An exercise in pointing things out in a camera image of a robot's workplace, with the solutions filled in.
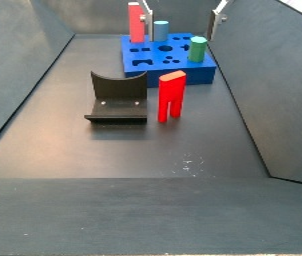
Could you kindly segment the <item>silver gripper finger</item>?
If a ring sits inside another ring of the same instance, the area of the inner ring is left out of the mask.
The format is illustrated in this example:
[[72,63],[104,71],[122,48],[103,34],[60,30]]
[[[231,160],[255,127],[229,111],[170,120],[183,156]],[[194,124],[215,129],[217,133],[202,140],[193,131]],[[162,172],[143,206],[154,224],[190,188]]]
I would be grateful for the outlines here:
[[225,9],[234,2],[234,0],[221,0],[215,9],[211,10],[209,28],[207,28],[207,39],[214,40],[217,29],[222,21],[226,19]]
[[154,40],[154,12],[153,12],[153,9],[150,8],[146,0],[138,0],[138,3],[143,10],[141,20],[147,25],[149,40],[153,41]]

